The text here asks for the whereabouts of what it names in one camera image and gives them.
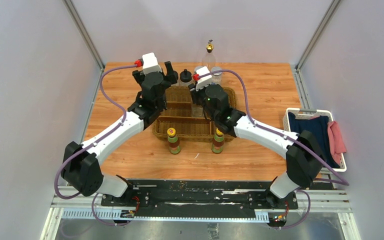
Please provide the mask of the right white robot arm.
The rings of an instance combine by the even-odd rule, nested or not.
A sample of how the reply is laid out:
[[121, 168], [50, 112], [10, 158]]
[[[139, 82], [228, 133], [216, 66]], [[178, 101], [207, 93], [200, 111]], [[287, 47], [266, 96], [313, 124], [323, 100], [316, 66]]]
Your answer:
[[192, 102], [203, 108], [205, 116], [220, 132], [255, 142], [285, 159], [285, 172], [273, 180], [265, 195], [270, 208], [278, 209], [290, 192], [312, 185], [326, 161], [317, 138], [310, 131], [285, 131], [254, 120], [232, 107], [228, 94], [218, 84], [202, 88], [190, 84], [188, 88]]

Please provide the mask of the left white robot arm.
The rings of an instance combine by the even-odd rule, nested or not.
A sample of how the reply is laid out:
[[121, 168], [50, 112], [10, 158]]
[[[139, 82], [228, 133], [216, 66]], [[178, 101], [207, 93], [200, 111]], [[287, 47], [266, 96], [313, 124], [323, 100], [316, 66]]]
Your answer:
[[[157, 60], [140, 58], [131, 65], [105, 71], [99, 81], [104, 97], [122, 110], [122, 116], [96, 136], [83, 143], [70, 142], [64, 150], [63, 163], [54, 179], [55, 194], [64, 200], [93, 194], [114, 196], [120, 206], [129, 206], [133, 193], [121, 176], [102, 173], [104, 161], [125, 141], [144, 131], [167, 108], [166, 90], [178, 79], [170, 61], [163, 70]], [[104, 91], [104, 77], [114, 71], [134, 69], [132, 75], [141, 87], [135, 102], [125, 109]]]

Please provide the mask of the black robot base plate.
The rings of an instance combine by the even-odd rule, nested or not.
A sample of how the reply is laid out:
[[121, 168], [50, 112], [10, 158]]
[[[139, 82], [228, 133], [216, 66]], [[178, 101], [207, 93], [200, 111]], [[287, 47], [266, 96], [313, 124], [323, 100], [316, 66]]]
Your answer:
[[131, 179], [122, 197], [106, 194], [103, 207], [132, 207], [139, 217], [241, 218], [256, 210], [283, 214], [297, 210], [296, 194], [267, 200], [268, 181]]

